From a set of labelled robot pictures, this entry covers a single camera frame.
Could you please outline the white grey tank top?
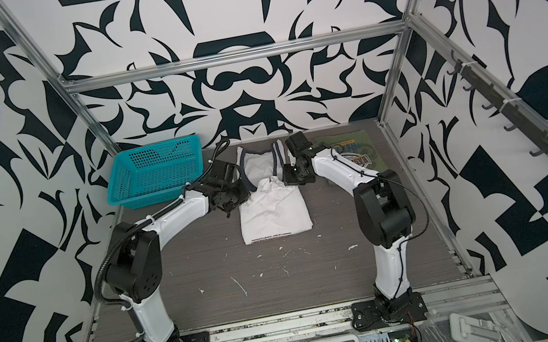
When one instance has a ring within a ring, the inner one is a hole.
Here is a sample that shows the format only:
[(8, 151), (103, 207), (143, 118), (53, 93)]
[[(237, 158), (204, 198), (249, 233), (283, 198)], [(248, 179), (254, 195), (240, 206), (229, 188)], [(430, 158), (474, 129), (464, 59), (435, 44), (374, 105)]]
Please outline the white grey tank top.
[(286, 156), (279, 140), (265, 151), (237, 149), (240, 179), (250, 193), (240, 206), (239, 214), (246, 245), (298, 235), (313, 228), (301, 191), (285, 184)]

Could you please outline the green tank top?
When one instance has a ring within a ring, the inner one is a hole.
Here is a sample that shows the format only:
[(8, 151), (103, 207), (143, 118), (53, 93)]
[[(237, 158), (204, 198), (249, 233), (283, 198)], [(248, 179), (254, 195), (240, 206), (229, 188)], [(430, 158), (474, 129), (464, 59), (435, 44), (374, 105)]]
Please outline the green tank top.
[(326, 135), (316, 138), (316, 142), (337, 147), (337, 152), (356, 165), (376, 171), (385, 171), (388, 165), (376, 149), (370, 136), (364, 130)]

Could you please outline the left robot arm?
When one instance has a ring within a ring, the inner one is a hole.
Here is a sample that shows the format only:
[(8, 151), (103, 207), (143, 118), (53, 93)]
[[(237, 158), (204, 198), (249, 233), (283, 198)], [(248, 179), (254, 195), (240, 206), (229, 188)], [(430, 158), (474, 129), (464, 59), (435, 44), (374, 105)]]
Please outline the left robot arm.
[(119, 224), (95, 284), (98, 300), (131, 313), (136, 342), (179, 342), (160, 284), (162, 249), (189, 224), (220, 210), (230, 215), (249, 198), (238, 165), (215, 160), (174, 202), (139, 222)]

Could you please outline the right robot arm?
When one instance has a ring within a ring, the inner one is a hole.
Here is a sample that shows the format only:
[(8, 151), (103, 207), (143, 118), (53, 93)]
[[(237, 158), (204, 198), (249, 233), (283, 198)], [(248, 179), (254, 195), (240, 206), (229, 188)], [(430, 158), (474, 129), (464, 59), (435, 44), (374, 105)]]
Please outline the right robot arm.
[(393, 170), (379, 172), (344, 158), (331, 146), (301, 133), (286, 139), (294, 163), (284, 166), (285, 184), (305, 185), (324, 178), (352, 195), (358, 225), (376, 258), (375, 304), (385, 318), (396, 318), (412, 297), (406, 245), (413, 238), (415, 209)]

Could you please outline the teal plastic basket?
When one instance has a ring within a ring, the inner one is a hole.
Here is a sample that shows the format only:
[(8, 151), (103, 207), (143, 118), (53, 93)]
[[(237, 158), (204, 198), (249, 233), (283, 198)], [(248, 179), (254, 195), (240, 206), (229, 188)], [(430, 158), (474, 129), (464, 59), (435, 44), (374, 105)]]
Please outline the teal plastic basket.
[(114, 158), (107, 201), (135, 210), (174, 200), (201, 176), (203, 163), (197, 135), (122, 151)]

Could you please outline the white plastic stand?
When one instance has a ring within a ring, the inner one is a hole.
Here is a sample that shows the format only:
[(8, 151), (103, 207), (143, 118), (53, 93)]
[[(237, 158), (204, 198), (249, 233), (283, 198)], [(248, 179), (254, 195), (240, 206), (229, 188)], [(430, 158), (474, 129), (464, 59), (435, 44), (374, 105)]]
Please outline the white plastic stand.
[(492, 321), (453, 313), (449, 325), (456, 342), (503, 342), (500, 329)]

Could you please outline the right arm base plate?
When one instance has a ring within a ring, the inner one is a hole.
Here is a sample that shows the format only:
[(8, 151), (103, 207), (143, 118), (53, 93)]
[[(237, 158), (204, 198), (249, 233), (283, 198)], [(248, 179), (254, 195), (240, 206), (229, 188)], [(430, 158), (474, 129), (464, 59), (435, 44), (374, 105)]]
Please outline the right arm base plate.
[(359, 332), (384, 328), (390, 324), (424, 321), (428, 308), (419, 292), (412, 289), (397, 299), (388, 300), (378, 295), (375, 299), (351, 305), (352, 327)]

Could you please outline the grey wall hook rack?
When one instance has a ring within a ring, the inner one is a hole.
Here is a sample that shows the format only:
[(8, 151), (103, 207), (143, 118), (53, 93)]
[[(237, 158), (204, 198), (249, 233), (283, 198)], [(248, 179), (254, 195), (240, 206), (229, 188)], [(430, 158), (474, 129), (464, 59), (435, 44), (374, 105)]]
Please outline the grey wall hook rack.
[(542, 123), (535, 112), (527, 106), (521, 98), (515, 97), (513, 92), (500, 84), (478, 61), (463, 61), (451, 52), (453, 70), (449, 75), (460, 75), (469, 83), (465, 91), (477, 91), (488, 101), (483, 105), (485, 110), (494, 110), (500, 113), (510, 125), (504, 127), (506, 132), (520, 131), (536, 147), (529, 154), (534, 157), (548, 157), (548, 125)]

